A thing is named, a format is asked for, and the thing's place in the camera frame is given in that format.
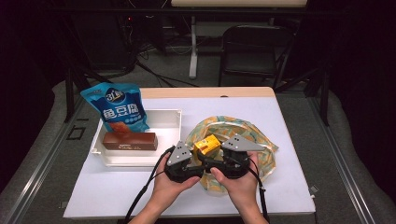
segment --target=white table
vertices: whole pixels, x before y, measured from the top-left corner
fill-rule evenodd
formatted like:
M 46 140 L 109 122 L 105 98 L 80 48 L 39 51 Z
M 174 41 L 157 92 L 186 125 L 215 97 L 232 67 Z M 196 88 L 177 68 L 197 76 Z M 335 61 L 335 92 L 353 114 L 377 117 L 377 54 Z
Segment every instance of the white table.
M 276 169 L 263 183 L 268 213 L 285 215 L 315 212 L 288 129 L 270 88 L 142 89 L 142 96 L 145 109 L 183 110 L 182 140 L 197 123 L 211 116 L 230 116 L 255 124 L 279 146 Z M 106 167 L 99 156 L 90 153 L 81 169 L 64 217 L 123 218 L 146 184 L 151 171 L 150 167 Z M 153 183 L 132 215 L 146 204 L 152 185 Z M 227 195 L 209 193 L 200 184 L 184 191 L 163 213 L 163 217 L 236 215 L 238 212 Z

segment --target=chocolate bar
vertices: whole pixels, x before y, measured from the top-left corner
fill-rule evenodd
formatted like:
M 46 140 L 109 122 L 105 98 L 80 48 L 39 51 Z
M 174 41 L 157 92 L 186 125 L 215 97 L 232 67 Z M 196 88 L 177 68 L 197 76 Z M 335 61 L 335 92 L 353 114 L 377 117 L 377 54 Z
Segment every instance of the chocolate bar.
M 105 133 L 103 145 L 109 150 L 157 150 L 155 133 Z

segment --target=human hand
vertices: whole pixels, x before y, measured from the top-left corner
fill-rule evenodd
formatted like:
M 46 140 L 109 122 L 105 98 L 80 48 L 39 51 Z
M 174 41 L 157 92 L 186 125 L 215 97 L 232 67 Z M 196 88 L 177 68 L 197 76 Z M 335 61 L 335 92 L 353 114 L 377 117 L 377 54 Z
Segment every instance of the human hand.
M 257 172 L 258 153 L 248 152 L 251 159 L 250 169 Z M 247 172 L 244 176 L 237 179 L 227 178 L 218 168 L 211 168 L 210 173 L 224 186 L 231 198 L 231 201 L 239 211 L 242 219 L 248 223 L 267 223 L 262 216 L 256 201 L 257 179 L 251 173 Z
M 200 178 L 193 176 L 183 183 L 177 183 L 163 174 L 165 164 L 168 161 L 170 153 L 167 153 L 160 161 L 154 180 L 154 188 L 146 206 L 140 211 L 129 224 L 152 224 L 177 198 L 177 196 L 186 189 L 194 186 Z
M 148 203 L 155 204 L 161 212 L 168 208 L 181 192 L 191 188 L 200 180 L 198 176 L 194 176 L 183 183 L 177 183 L 170 180 L 166 174 L 162 174 L 169 156 L 170 153 L 167 153 L 157 168 L 154 189 L 148 201 Z

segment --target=white plastic tray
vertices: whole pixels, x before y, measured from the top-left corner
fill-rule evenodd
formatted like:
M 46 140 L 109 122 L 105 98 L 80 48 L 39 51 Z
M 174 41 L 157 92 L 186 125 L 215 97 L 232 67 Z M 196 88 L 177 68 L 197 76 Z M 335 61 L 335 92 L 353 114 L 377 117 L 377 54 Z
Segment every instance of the white plastic tray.
M 91 153 L 101 157 L 106 166 L 154 166 L 165 150 L 180 140 L 181 110 L 146 110 L 146 114 L 150 127 L 146 132 L 156 133 L 157 150 L 107 150 L 102 144 L 107 130 L 100 119 L 92 140 Z

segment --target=office chair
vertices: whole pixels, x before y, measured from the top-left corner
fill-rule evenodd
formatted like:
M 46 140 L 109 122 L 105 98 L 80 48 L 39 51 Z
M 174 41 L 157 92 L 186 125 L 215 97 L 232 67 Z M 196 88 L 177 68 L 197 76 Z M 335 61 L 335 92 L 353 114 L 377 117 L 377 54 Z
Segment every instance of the office chair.
M 272 78 L 275 89 L 292 47 L 294 34 L 280 26 L 237 25 L 222 37 L 219 83 L 224 75 Z

